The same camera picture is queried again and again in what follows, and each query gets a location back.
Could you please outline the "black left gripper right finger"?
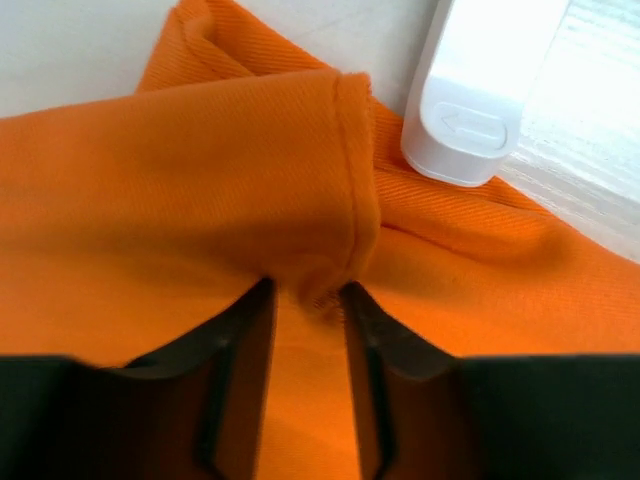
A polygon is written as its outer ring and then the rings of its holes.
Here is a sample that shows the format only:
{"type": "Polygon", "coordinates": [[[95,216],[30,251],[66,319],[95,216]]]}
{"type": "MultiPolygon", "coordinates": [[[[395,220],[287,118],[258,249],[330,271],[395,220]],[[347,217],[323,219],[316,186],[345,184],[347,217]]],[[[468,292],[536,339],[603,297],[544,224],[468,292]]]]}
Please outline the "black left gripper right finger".
{"type": "Polygon", "coordinates": [[[365,479],[635,479],[639,358],[458,358],[358,283],[340,301],[365,479]]]}

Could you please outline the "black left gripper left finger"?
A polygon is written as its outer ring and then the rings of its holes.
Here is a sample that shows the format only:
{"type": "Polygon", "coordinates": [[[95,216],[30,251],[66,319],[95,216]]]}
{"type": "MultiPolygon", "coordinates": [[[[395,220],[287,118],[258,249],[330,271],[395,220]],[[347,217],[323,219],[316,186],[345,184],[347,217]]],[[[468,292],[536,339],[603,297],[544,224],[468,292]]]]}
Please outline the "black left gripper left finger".
{"type": "Polygon", "coordinates": [[[271,364],[275,285],[121,368],[1,360],[5,479],[251,479],[271,364]]]}

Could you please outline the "orange trousers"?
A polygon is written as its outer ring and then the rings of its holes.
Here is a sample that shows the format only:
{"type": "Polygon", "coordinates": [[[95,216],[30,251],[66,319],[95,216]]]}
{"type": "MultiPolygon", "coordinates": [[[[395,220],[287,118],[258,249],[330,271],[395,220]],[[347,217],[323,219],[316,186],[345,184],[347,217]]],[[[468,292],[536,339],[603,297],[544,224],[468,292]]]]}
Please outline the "orange trousers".
{"type": "Polygon", "coordinates": [[[635,352],[639,268],[493,180],[420,176],[364,74],[231,1],[169,13],[137,91],[1,123],[1,348],[113,365],[262,276],[262,479],[359,475],[337,291],[457,355],[635,352]]]}

